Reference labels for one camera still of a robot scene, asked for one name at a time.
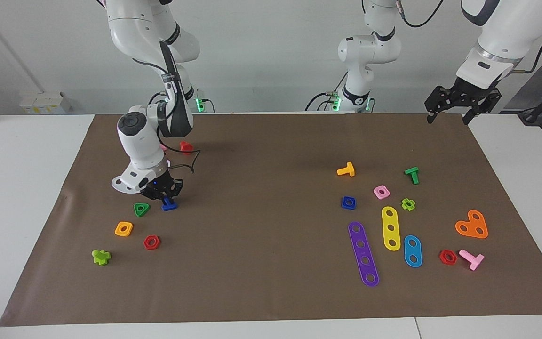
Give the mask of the brown table mat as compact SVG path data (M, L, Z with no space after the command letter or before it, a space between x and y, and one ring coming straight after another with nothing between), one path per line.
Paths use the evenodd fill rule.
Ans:
M144 197L111 186L128 164L117 122L93 118L0 326L542 314L542 253L457 114L200 115L187 137L201 150L195 172L172 172L178 208L151 202L141 218ZM338 176L348 161L356 175ZM379 185L389 197L374 195ZM398 251L383 243L385 206L398 213ZM469 210L484 215L486 239L454 229ZM129 237L114 234L121 221ZM353 221L376 287L360 279ZM156 250L144 248L151 234ZM420 268L404 261L408 234L422 243ZM473 272L460 249L485 259ZM99 266L93 250L112 258Z

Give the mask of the purple four-hole strip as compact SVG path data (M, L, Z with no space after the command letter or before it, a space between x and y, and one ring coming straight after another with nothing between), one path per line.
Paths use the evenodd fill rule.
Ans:
M364 226L353 221L349 223L348 231L360 279L367 287L376 287L379 275Z

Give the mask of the white power strip box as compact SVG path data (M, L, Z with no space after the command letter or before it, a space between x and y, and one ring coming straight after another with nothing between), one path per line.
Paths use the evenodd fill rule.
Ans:
M70 114L72 106L63 92L24 95L19 107L26 114Z

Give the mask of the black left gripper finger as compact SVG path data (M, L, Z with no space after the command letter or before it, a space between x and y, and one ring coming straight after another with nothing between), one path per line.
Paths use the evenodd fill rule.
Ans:
M449 110L452 105L453 90L437 86L424 101L424 107L428 112L426 118L428 124L432 124L440 112Z
M501 92L493 89L484 99L472 99L469 111L462 118L464 125L468 125L480 114L490 113L501 97Z

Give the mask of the yellow three-hole strip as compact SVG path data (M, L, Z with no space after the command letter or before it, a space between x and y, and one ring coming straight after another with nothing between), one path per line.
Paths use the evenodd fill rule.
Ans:
M395 208L385 206L382 209L383 244L390 251L398 251L401 248L401 236L399 229L398 213Z

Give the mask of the blue two-hole strip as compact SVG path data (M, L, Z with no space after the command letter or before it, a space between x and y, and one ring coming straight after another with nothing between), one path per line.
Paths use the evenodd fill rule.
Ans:
M413 234L408 234L404 238L404 261L412 268L420 268L423 264L422 243Z

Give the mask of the white curved five-hole plate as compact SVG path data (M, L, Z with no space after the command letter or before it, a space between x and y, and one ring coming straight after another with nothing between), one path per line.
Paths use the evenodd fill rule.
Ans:
M148 183L153 182L156 178L162 176L164 172L167 172L170 164L169 160L163 160L150 168L138 168L130 162L125 171L112 180L111 185L121 193L141 193Z

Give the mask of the orange heart three-hole plate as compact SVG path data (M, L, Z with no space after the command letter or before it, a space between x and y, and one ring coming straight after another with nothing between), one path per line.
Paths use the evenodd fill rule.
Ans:
M486 239L488 228L484 215L479 210L469 210L468 220L460 220L454 224L454 229L462 236Z

